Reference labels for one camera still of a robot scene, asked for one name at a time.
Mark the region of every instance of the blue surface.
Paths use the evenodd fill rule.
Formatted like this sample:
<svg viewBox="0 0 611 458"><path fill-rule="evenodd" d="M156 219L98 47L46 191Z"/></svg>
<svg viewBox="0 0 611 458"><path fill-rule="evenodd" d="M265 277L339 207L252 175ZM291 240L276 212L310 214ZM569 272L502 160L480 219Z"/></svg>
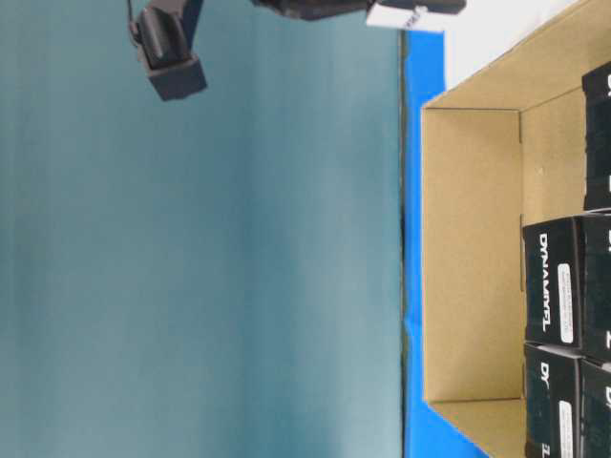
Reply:
<svg viewBox="0 0 611 458"><path fill-rule="evenodd" d="M485 456L423 401L422 352L422 161L420 109L442 93L443 35L410 32L406 79L409 104L409 144L406 156L406 288L410 337L406 453L410 458Z"/></svg>
<svg viewBox="0 0 611 458"><path fill-rule="evenodd" d="M0 0L0 457L396 458L396 32L124 3Z"/></svg>

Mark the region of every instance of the white wall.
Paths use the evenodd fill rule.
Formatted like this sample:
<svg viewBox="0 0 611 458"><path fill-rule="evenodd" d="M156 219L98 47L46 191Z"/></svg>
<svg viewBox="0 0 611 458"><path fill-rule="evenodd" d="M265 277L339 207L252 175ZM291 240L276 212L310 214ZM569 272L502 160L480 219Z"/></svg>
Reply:
<svg viewBox="0 0 611 458"><path fill-rule="evenodd" d="M452 88L577 0L468 0L446 30L446 84Z"/></svg>

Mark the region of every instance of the open cardboard box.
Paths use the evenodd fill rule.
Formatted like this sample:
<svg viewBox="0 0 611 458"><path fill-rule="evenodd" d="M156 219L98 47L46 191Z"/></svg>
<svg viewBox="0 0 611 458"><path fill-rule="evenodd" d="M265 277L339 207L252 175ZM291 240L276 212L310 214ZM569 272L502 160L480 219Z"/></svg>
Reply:
<svg viewBox="0 0 611 458"><path fill-rule="evenodd" d="M582 212L581 77L610 60L611 2L581 0L424 108L425 395L494 457L524 455L520 223Z"/></svg>

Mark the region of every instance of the black camera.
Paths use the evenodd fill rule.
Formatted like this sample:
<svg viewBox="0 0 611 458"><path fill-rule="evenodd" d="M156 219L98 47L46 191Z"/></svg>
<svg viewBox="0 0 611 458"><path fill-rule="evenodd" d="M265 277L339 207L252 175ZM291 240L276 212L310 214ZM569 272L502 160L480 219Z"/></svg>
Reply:
<svg viewBox="0 0 611 458"><path fill-rule="evenodd" d="M138 59L162 100L181 99L206 88L200 59L192 52L203 0L152 0L129 28Z"/></svg>

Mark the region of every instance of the black product box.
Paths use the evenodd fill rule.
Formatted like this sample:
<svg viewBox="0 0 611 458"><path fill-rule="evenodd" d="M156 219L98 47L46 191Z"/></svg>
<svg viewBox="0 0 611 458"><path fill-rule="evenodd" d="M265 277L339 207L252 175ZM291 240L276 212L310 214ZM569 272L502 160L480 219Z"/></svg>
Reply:
<svg viewBox="0 0 611 458"><path fill-rule="evenodd" d="M583 218L583 353L611 362L611 216Z"/></svg>
<svg viewBox="0 0 611 458"><path fill-rule="evenodd" d="M583 77L586 98L585 210L611 208L611 63Z"/></svg>
<svg viewBox="0 0 611 458"><path fill-rule="evenodd" d="M527 226L523 236L526 341L581 348L582 217Z"/></svg>
<svg viewBox="0 0 611 458"><path fill-rule="evenodd" d="M578 457L580 356L566 348L524 345L526 457Z"/></svg>
<svg viewBox="0 0 611 458"><path fill-rule="evenodd" d="M581 362L583 458L611 457L611 371Z"/></svg>

